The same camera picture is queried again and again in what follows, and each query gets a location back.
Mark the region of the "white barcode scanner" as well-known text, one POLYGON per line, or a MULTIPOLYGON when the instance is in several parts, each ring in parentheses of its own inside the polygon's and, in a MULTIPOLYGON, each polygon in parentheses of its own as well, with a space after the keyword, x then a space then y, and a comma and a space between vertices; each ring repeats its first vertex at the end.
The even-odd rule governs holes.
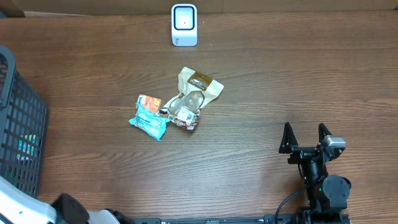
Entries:
POLYGON ((179 3, 171 9, 171 37, 176 47, 194 47, 198 43, 198 13, 193 4, 179 3))

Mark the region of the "teal wet wipes pack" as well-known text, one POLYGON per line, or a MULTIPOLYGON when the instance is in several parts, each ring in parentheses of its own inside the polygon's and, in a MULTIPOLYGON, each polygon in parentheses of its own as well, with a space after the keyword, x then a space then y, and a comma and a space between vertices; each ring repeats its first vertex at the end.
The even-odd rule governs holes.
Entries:
POLYGON ((136 103, 136 109, 136 115, 129 120, 129 124, 145 131, 157 141, 161 141, 170 120, 157 116, 139 103, 136 103))

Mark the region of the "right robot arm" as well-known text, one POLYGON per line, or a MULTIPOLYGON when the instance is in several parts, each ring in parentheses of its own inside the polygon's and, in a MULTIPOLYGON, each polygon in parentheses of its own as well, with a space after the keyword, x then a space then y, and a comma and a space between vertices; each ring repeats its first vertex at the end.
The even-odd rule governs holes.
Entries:
POLYGON ((308 206, 290 215, 287 223, 349 223, 349 216, 342 213, 348 206, 351 182, 342 176, 329 175, 326 163, 337 159, 345 150, 343 137, 333 135, 323 123, 318 125, 318 144, 300 147, 290 123, 285 123, 279 147, 280 154, 288 154, 287 162, 296 164, 304 188, 287 198, 278 206, 274 223, 280 220, 279 213, 290 199, 305 192, 308 206))

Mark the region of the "grey plastic mesh basket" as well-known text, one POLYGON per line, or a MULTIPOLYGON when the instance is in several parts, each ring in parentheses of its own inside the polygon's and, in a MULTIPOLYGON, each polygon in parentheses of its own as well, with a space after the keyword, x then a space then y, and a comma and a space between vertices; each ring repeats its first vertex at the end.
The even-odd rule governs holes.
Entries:
POLYGON ((1 177, 36 198, 40 189, 49 111, 1 46, 1 177))

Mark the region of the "green blue tissue pack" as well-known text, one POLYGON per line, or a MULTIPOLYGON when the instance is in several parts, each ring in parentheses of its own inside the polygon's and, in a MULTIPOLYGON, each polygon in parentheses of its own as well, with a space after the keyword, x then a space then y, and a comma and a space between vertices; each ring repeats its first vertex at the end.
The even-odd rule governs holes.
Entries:
POLYGON ((41 147, 41 139, 35 134, 21 136, 18 141, 19 161, 28 161, 31 158, 38 159, 41 147))

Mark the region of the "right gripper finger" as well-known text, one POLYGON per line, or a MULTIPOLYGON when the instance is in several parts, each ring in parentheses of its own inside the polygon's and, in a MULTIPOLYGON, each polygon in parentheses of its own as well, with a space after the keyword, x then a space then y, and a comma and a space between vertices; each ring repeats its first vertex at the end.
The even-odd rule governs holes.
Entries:
POLYGON ((299 144, 294 135, 293 129, 289 122, 286 122, 284 125, 284 133, 282 136, 281 144, 279 147, 279 153, 281 154, 290 154, 296 148, 299 147, 299 144))
POLYGON ((328 130, 328 128, 323 124, 320 123, 318 125, 318 140, 319 143, 323 144, 327 142, 327 139, 332 135, 332 133, 328 130))

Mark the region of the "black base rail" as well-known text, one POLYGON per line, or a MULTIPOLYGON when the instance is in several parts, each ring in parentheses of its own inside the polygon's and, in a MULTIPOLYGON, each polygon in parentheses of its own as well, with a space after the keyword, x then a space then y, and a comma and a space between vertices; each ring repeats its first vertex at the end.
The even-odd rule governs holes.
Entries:
POLYGON ((186 218, 186 219, 160 219, 160 218, 131 218, 133 224, 275 224, 275 215, 267 214, 263 217, 241 218, 186 218))

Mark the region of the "beige snack bag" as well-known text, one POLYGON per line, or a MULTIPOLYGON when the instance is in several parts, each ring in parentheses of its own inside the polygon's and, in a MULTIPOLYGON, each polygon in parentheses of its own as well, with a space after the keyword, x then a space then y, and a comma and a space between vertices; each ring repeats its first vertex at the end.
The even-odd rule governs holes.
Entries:
POLYGON ((201 110, 219 97, 223 89, 220 82, 184 67, 178 75, 178 95, 163 105, 156 115, 191 131, 201 119, 201 110))

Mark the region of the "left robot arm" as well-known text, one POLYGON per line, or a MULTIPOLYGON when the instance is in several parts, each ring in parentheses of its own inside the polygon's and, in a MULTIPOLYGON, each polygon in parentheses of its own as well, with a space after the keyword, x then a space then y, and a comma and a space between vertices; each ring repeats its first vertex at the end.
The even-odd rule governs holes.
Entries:
POLYGON ((51 204, 33 198, 1 178, 1 223, 3 224, 119 224, 133 221, 116 210, 88 211, 78 200, 61 194, 51 204))

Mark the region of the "orange tissue pack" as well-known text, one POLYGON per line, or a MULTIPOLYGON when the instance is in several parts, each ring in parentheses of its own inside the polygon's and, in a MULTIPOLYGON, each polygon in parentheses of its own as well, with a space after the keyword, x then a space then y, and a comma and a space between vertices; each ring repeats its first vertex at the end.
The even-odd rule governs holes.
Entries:
POLYGON ((151 113, 156 114, 156 112, 160 110, 162 100, 152 96, 139 95, 137 99, 137 104, 149 110, 151 113))

